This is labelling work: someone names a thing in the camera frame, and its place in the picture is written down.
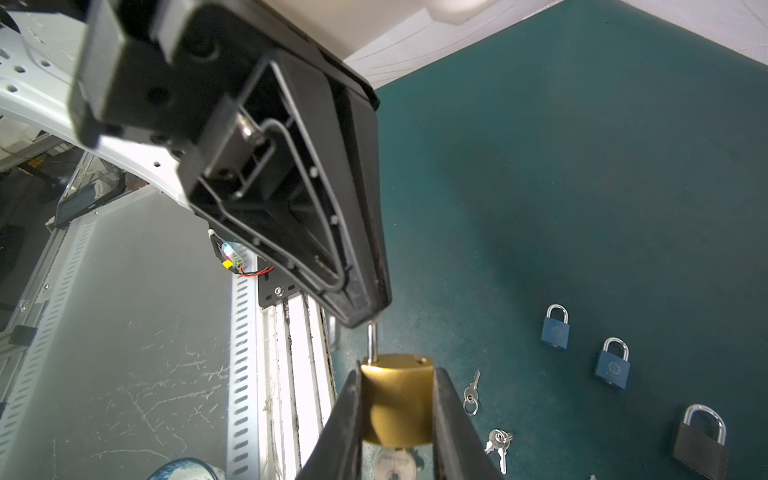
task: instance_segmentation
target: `padlock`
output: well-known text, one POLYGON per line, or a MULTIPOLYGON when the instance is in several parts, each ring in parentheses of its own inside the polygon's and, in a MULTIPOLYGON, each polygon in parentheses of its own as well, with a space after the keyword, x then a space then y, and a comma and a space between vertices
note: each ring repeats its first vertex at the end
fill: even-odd
POLYGON ((379 355, 376 324, 368 325, 368 358, 362 371, 363 438, 392 449, 432 442, 432 359, 379 355))
POLYGON ((564 306, 550 305, 547 308, 547 318, 544 319, 544 328, 541 329, 541 341, 547 345, 565 350, 568 348, 568 335, 571 333, 571 326, 568 325, 568 311, 564 306), (563 311, 563 321, 551 318, 552 310, 560 309, 563 311))
POLYGON ((600 351, 598 357, 598 364, 594 369, 594 375, 599 379, 603 379, 613 386, 617 386, 620 389, 627 388, 627 378, 629 377, 629 347, 622 339, 618 339, 615 336, 605 340, 603 343, 603 349, 600 351), (611 352, 608 352, 608 346, 612 342, 618 342, 621 344, 621 348, 624 349, 624 358, 620 359, 618 356, 611 352))
POLYGON ((725 434, 725 422, 717 412, 708 406, 691 405, 685 410, 683 421, 677 429, 672 457, 710 480, 724 480, 728 468, 725 434), (717 440, 690 426, 691 417, 699 411, 709 413, 717 420, 717 440))

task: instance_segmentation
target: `padlock body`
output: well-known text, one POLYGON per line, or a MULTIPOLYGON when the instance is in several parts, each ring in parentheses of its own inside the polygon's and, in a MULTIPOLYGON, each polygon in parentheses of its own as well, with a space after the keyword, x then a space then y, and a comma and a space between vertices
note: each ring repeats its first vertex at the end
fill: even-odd
POLYGON ((432 442, 432 359, 414 355, 379 355, 361 365, 363 438, 392 449, 432 442))
POLYGON ((560 350, 568 348, 568 335, 571 326, 558 319, 547 317, 544 319, 544 327, 541 329, 541 341, 560 350))
POLYGON ((630 363, 605 350, 600 351, 594 375, 620 389, 627 388, 630 363))
POLYGON ((728 449, 690 425, 680 422, 672 457, 710 480, 724 480, 728 449))

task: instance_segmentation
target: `key ring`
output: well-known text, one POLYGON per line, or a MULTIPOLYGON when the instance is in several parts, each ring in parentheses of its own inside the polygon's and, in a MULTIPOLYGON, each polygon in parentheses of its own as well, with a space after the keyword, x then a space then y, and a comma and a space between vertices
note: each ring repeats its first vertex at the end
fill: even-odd
POLYGON ((496 432, 496 440, 500 443, 511 442, 512 439, 515 437, 513 434, 507 433, 504 430, 500 430, 500 429, 496 429, 494 430, 494 432, 496 432))
POLYGON ((464 405, 462 405, 462 407, 464 408, 464 413, 466 413, 467 415, 477 415, 480 405, 474 399, 468 399, 467 397, 464 397, 464 405), (467 403, 475 406, 474 412, 470 412, 467 410, 467 403))

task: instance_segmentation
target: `gray metal surface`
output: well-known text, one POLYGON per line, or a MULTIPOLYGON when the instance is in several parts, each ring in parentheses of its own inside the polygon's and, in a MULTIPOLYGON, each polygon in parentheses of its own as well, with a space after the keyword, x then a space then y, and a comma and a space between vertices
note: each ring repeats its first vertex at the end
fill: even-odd
MULTIPOLYGON (((243 260, 256 263, 256 255, 243 252, 243 260)), ((265 365, 258 365, 263 355, 263 339, 258 341, 261 309, 257 303, 258 286, 255 277, 230 275, 230 378, 227 419, 227 474, 232 478, 258 480, 260 467, 260 427, 266 428, 266 416, 261 415, 257 379, 264 387, 265 365)))
POLYGON ((68 231, 93 225, 68 252, 82 257, 0 477, 146 478, 181 456, 223 468, 231 274, 207 225, 153 187, 99 210, 68 231))

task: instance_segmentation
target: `scratched metal surface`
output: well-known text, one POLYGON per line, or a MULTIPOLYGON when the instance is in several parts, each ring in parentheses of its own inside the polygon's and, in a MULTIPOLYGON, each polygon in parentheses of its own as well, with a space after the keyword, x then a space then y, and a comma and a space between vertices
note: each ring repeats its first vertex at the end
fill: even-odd
POLYGON ((223 468, 231 282, 207 225, 147 190, 95 228, 6 478, 136 480, 181 456, 223 468))

